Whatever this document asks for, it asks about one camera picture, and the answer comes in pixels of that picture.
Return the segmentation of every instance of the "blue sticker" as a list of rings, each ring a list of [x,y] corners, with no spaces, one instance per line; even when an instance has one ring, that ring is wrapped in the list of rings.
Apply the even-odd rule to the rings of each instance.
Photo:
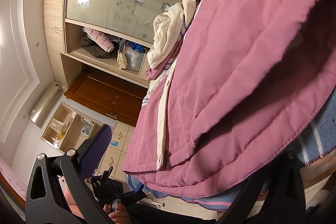
[[[116,141],[111,141],[110,145],[112,145],[112,146],[118,146],[118,142],[116,142]]]

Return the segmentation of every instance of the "metal bolt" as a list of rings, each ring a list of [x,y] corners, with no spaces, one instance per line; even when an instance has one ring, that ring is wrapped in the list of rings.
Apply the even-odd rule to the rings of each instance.
[[[38,154],[37,159],[38,160],[43,160],[44,159],[44,154],[43,153]]]
[[[70,149],[70,150],[67,151],[67,155],[69,157],[73,156],[74,154],[76,154],[76,150],[75,149]]]
[[[292,160],[292,159],[294,159],[294,154],[292,153],[292,152],[288,152],[287,153],[287,156]]]

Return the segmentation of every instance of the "hand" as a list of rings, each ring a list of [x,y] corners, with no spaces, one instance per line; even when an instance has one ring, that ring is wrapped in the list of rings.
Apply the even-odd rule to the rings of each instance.
[[[113,220],[115,224],[132,224],[126,211],[126,207],[122,204],[117,204],[117,209],[117,211],[109,214],[110,207],[108,205],[104,206],[105,213],[109,214],[109,217]]]

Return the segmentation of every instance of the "pink jacket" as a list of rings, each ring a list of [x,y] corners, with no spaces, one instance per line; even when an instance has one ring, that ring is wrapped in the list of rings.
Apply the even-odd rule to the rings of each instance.
[[[95,41],[104,51],[111,52],[114,49],[114,45],[111,40],[101,31],[97,31],[88,27],[84,28],[89,38]]]
[[[140,112],[123,170],[191,198],[245,180],[302,132],[335,87],[335,26],[335,0],[202,0],[171,82],[163,79]]]

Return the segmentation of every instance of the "air conditioner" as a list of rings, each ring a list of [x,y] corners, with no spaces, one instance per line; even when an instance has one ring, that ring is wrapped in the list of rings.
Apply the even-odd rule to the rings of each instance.
[[[36,103],[35,107],[29,114],[29,119],[33,121],[39,128],[42,128],[44,120],[48,113],[54,107],[58,98],[62,95],[61,85],[55,83],[46,89],[41,98]]]

